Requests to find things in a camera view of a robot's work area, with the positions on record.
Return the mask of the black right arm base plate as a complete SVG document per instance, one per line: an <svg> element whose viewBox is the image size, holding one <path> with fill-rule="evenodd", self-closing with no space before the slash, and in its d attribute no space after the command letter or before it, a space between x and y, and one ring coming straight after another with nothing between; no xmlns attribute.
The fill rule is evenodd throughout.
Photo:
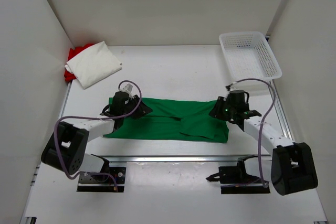
<svg viewBox="0 0 336 224"><path fill-rule="evenodd" d="M220 166L218 172L209 175L205 179L208 182L219 182L221 194L269 194L267 187L262 185L258 176L250 175L246 172L245 161L257 158L257 155L249 155L238 158L235 166Z"/></svg>

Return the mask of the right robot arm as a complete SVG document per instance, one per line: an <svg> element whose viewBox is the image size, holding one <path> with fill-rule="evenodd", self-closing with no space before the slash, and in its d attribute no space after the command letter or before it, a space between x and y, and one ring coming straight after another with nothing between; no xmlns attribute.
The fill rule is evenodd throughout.
<svg viewBox="0 0 336 224"><path fill-rule="evenodd" d="M280 195L288 195L318 186L317 173L311 148L306 143L295 143L266 124L266 112L261 115L250 110L248 93L230 91L227 97L218 97L209 115L236 124L271 155L271 182Z"/></svg>

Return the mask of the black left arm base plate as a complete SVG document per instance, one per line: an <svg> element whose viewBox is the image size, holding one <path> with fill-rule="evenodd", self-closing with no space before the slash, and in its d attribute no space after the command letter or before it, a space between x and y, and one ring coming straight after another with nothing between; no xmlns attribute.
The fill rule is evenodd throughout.
<svg viewBox="0 0 336 224"><path fill-rule="evenodd" d="M77 192L81 193L123 193L127 168L125 164L110 163L109 172L116 184L107 175L80 175Z"/></svg>

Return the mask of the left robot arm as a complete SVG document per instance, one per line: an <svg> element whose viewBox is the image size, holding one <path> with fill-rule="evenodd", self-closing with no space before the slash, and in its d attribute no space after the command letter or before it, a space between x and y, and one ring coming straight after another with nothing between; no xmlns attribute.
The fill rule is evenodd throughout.
<svg viewBox="0 0 336 224"><path fill-rule="evenodd" d="M153 110L138 95L118 91L99 118L65 116L59 119L42 152L41 162L63 171L70 179L83 174L105 182L112 178L109 162L101 156L87 154L88 142L117 131L125 118L137 120L151 112Z"/></svg>

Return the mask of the white t-shirt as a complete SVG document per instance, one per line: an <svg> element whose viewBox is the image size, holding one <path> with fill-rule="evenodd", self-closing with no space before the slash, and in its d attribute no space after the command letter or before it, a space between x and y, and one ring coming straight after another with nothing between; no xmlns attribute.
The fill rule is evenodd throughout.
<svg viewBox="0 0 336 224"><path fill-rule="evenodd" d="M83 89L120 71L122 62L109 50L104 41L89 46L65 64Z"/></svg>

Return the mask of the green t-shirt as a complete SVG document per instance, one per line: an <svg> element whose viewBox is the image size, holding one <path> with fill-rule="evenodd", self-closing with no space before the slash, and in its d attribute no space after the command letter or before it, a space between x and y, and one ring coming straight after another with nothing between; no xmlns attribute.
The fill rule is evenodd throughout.
<svg viewBox="0 0 336 224"><path fill-rule="evenodd" d="M178 140L227 143L226 122L209 116L216 101L178 101L143 98L152 112L139 119L127 117L120 129L105 138Z"/></svg>

